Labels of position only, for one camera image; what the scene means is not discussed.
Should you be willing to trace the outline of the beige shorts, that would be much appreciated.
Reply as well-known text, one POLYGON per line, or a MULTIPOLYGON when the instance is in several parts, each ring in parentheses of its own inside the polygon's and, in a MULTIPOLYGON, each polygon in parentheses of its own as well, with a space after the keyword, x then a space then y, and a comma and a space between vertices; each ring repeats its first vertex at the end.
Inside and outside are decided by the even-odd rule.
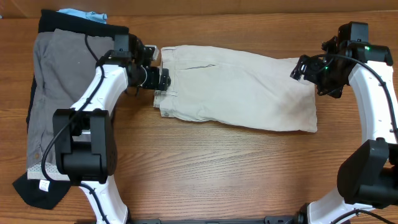
POLYGON ((154 107, 163 117, 317 131, 315 86, 290 77, 297 58, 196 45, 164 47, 161 54, 171 78, 167 91, 155 93, 154 107))

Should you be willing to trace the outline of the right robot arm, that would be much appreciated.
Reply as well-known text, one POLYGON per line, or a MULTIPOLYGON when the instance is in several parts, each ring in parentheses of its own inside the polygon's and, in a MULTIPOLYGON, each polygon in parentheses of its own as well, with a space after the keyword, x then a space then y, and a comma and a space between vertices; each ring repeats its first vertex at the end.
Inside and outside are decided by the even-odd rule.
POLYGON ((320 96, 339 98, 350 86, 361 121, 361 146, 342 163, 336 187, 303 205, 294 216, 266 223, 349 223, 359 214, 397 205, 397 98, 388 47, 370 44, 368 25, 349 22, 322 44, 323 52, 302 55, 291 73, 315 84, 320 96))

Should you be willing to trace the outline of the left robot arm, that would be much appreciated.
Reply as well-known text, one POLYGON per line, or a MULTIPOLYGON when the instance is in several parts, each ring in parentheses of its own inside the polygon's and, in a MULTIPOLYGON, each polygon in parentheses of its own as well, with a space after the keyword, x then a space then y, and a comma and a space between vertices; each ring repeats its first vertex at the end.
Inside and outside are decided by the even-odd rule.
POLYGON ((130 86, 169 88, 169 71, 151 65, 158 55, 157 46, 144 45, 135 35, 115 35, 113 49, 94 58, 95 75, 81 98, 53 114, 53 139, 46 150, 55 150, 59 173, 84 191, 97 223, 132 223, 114 179, 118 152, 111 115, 130 86))

